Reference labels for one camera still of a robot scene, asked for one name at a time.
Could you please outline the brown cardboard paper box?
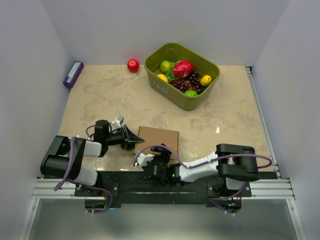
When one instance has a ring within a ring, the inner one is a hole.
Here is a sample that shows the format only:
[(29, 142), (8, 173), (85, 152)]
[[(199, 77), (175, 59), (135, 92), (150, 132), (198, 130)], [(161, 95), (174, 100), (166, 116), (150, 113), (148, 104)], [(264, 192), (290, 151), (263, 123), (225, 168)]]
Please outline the brown cardboard paper box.
[(133, 150), (135, 154), (145, 147), (164, 144), (179, 156), (180, 133), (178, 131), (140, 126), (138, 136), (144, 142), (136, 144)]

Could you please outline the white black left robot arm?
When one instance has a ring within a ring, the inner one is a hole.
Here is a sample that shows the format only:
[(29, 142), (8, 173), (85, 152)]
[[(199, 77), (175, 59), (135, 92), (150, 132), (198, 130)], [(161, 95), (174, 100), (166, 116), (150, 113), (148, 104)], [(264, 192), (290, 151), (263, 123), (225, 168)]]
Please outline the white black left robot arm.
[(74, 182), (86, 185), (86, 191), (92, 196), (99, 196), (104, 190), (104, 184), (98, 180), (97, 171), (83, 166), (83, 157), (103, 157), (109, 147), (115, 145), (129, 151), (136, 144), (143, 143), (144, 140), (123, 121), (122, 116), (111, 122), (98, 120), (85, 130), (87, 138), (56, 135), (41, 162), (41, 174), (60, 179), (54, 187), (55, 191), (65, 182)]

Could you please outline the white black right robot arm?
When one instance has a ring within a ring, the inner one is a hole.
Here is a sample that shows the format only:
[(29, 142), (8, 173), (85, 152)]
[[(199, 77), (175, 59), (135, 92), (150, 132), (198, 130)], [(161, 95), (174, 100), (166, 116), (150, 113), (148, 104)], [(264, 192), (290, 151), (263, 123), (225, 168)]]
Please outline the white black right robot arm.
[(223, 192), (235, 196), (244, 182), (260, 179), (256, 151), (253, 147), (221, 143), (216, 151), (191, 162), (182, 162), (164, 145), (152, 146), (159, 154), (136, 154), (135, 163), (151, 177), (164, 184), (190, 184), (205, 177), (217, 175), (224, 178)]

